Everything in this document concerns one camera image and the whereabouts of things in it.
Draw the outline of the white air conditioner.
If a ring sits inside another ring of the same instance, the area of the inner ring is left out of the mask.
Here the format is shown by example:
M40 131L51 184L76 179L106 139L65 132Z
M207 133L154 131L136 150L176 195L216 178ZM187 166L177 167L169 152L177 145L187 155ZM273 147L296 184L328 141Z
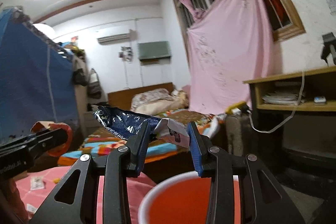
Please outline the white air conditioner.
M122 40L129 40L130 30L101 30L97 33L97 41L100 44L114 43Z

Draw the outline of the blue fabric wardrobe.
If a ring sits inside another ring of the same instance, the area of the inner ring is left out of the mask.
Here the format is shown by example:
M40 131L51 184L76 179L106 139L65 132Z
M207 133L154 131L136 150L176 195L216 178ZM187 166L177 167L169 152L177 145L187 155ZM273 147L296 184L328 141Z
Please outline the blue fabric wardrobe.
M72 55L21 10L1 12L1 140L30 133L37 121L79 127Z

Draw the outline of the hanging black grey bag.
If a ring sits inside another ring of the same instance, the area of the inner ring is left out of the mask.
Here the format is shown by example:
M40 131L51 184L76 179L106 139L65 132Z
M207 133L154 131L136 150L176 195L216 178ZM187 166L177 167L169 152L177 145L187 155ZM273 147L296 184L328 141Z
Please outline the hanging black grey bag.
M88 77L87 96L92 99L100 99L102 97L102 88L97 72L92 68Z

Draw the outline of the colourful striped bed quilt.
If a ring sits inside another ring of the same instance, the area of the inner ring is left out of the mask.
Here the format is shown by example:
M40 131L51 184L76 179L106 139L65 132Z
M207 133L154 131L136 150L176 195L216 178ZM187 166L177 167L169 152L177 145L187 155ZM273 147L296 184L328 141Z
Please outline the colourful striped bed quilt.
M187 127L189 122L194 122L198 132L209 138L224 130L226 114L201 114L186 109L176 109L158 115L163 119L163 125L157 130L157 139L149 143L146 154L146 163L155 162L175 156L187 151L187 136L177 129ZM66 152L58 159L58 166L71 166L83 154L92 157L108 155L113 149L125 144L126 141L115 137L103 127L98 127L84 139L82 145L72 152Z

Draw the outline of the yellow power strip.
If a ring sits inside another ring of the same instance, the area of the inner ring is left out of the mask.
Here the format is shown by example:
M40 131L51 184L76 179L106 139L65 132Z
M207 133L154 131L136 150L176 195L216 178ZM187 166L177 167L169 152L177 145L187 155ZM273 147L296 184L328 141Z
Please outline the yellow power strip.
M233 105L228 106L226 108L225 113L227 115L240 115L242 112L247 111L249 109L247 103L245 101L240 101Z

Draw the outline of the floral folded pillow bedding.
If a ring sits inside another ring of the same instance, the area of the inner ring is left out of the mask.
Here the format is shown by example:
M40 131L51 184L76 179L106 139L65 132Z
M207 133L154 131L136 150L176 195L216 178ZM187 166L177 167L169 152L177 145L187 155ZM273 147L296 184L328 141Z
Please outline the floral folded pillow bedding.
M185 91L174 89L171 93L164 88L136 94L131 100L130 110L146 115L157 115L170 110L189 106Z

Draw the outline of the wooden desk shelf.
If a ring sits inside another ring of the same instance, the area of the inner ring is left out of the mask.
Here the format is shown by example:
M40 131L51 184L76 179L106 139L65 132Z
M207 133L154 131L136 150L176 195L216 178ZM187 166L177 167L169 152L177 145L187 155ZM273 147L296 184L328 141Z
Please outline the wooden desk shelf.
M335 112L335 66L244 83L257 110Z

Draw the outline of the wooden bed headboard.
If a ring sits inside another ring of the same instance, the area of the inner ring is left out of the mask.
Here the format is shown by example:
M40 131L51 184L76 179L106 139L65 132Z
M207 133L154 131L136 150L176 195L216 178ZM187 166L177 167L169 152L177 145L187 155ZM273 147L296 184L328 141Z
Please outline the wooden bed headboard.
M164 88L169 93L171 93L174 90L174 84L164 83L164 84L150 85L133 89L125 89L117 92L108 93L108 104L112 107L117 107L122 110L130 110L131 100L135 95L159 88Z

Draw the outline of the white bedside cabinet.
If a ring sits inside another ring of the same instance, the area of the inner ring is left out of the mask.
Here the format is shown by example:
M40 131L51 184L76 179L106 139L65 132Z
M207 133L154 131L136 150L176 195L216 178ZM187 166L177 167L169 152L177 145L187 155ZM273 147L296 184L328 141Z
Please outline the white bedside cabinet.
M84 129L87 135L94 133L100 127L101 124L93 116L92 111L84 113Z

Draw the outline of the orange and white trash bin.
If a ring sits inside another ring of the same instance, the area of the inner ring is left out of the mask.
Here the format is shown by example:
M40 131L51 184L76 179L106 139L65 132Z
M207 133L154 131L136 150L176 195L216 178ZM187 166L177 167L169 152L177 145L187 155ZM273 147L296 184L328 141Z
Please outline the orange and white trash bin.
M210 186L195 171L168 178L143 198L138 223L205 223Z

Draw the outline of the stack of papers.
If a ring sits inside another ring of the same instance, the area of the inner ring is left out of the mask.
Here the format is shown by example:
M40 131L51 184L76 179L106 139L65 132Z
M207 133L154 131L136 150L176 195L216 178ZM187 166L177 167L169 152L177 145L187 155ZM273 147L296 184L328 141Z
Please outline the stack of papers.
M262 96L262 101L272 105L299 105L306 101L299 93L274 92Z

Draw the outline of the blue foil snack wrapper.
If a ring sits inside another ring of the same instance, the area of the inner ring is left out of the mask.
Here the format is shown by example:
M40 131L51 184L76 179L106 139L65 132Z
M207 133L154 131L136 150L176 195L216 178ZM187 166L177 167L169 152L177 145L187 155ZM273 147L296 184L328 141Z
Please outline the blue foil snack wrapper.
M111 106L98 106L93 116L105 129L122 140L137 135L142 123L147 122L150 128L149 141L157 140L153 131L161 118Z

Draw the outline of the white paper wrapper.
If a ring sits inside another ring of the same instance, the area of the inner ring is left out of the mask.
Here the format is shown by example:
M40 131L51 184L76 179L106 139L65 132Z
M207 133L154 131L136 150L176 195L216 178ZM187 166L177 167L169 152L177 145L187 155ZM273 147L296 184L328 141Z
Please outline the white paper wrapper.
M157 139L163 139L165 142L189 148L190 137L184 124L174 119L162 118L152 133Z

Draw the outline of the pink hanging sheet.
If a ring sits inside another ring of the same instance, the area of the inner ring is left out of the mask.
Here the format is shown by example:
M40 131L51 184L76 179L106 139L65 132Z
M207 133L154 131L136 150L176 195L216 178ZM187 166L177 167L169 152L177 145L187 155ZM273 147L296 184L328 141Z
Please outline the pink hanging sheet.
M273 30L264 0L215 0L188 30L189 109L220 114L251 102L245 80L273 71Z

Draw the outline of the green wall cloth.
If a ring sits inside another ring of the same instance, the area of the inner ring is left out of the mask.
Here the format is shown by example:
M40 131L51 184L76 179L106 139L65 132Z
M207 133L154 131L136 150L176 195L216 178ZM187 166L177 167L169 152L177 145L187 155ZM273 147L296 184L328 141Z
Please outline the green wall cloth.
M139 60L167 59L171 57L169 42L147 42L138 44Z

